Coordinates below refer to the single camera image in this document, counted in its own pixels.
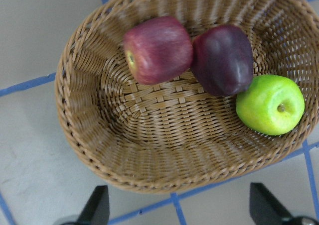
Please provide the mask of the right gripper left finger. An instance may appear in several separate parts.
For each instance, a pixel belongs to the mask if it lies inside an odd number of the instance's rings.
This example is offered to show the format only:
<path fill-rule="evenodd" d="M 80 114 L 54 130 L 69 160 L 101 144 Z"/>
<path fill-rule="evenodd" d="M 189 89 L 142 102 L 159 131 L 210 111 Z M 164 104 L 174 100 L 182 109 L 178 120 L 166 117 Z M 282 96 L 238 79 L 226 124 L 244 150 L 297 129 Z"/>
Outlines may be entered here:
<path fill-rule="evenodd" d="M 75 220 L 60 219 L 55 225 L 107 225 L 110 218 L 107 185 L 96 186 L 81 213 Z"/>

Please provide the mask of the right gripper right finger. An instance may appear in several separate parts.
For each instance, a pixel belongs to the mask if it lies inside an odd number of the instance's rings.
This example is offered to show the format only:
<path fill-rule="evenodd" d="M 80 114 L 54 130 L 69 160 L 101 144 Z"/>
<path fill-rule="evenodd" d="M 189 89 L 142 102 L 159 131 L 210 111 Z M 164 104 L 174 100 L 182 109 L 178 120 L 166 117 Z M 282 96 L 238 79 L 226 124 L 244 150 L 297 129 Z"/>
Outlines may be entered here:
<path fill-rule="evenodd" d="M 256 225 L 317 225 L 316 219 L 293 216 L 263 183 L 251 183 L 249 213 Z"/>

